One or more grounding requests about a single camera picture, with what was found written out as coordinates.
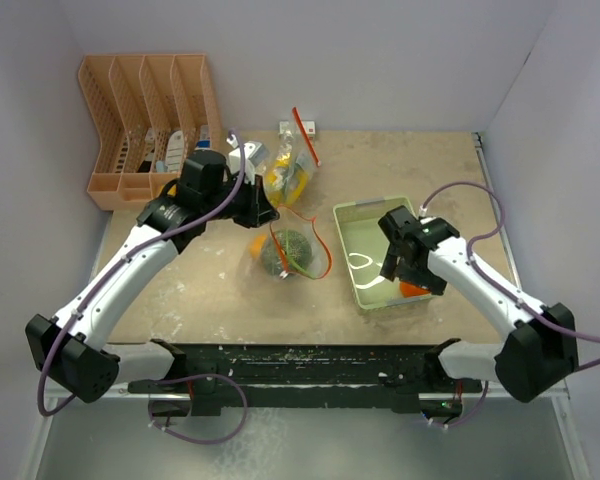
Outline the orange fruit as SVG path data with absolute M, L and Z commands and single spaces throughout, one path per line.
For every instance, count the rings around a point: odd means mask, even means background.
M 430 292 L 427 289 L 407 282 L 400 282 L 399 290 L 404 298 L 415 298 L 430 294 Z

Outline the yellow banana bunch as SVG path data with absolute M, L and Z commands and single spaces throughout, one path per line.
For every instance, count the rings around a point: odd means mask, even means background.
M 267 199 L 274 207 L 294 204 L 312 178 L 314 167 L 307 154 L 301 154 L 295 160 L 290 154 L 278 156 L 265 173 Z

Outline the yellow bell pepper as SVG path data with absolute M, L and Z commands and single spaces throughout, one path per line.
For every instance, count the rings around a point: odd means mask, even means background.
M 257 236 L 249 244 L 249 254 L 254 260 L 258 260 L 261 257 L 261 252 L 268 240 L 267 234 Z

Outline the clear zip bag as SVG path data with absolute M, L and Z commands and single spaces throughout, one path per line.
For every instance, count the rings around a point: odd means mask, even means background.
M 247 247 L 248 259 L 264 274 L 279 280 L 292 276 L 321 280 L 332 269 L 333 259 L 316 229 L 316 217 L 306 217 L 281 206 L 279 218 L 269 223 Z
M 279 123 L 278 136 L 277 153 L 266 162 L 263 176 L 267 199 L 276 208 L 293 205 L 321 166 L 313 143 L 315 123 L 303 121 L 296 107 Z

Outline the netted green melon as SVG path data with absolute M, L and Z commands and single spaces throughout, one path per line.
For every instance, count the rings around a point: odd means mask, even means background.
M 285 271 L 306 271 L 313 261 L 312 246 L 308 238 L 297 230 L 281 229 L 268 236 L 261 252 L 260 262 L 271 275 Z

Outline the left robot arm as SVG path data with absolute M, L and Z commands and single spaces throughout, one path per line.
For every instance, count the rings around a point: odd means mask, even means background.
M 236 165 L 211 149 L 196 149 L 178 178 L 168 181 L 136 219 L 128 237 L 94 279 L 67 305 L 46 318 L 35 315 L 25 335 L 35 366 L 39 411 L 53 380 L 70 398 L 91 403 L 119 382 L 151 380 L 164 392 L 182 387 L 186 369 L 175 348 L 161 340 L 115 348 L 109 337 L 151 280 L 206 230 L 210 221 L 230 219 L 258 228 L 279 214 L 266 198 L 243 147 Z

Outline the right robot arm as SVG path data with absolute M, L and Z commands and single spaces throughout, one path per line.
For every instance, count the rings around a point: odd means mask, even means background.
M 497 382 L 528 403 L 578 369 L 575 319 L 565 305 L 548 306 L 524 293 L 470 252 L 458 230 L 441 218 L 417 218 L 399 206 L 378 225 L 389 242 L 382 277 L 434 296 L 452 286 L 501 338 L 496 344 L 452 339 L 435 347 L 424 369 L 432 389 L 447 391 L 464 379 Z

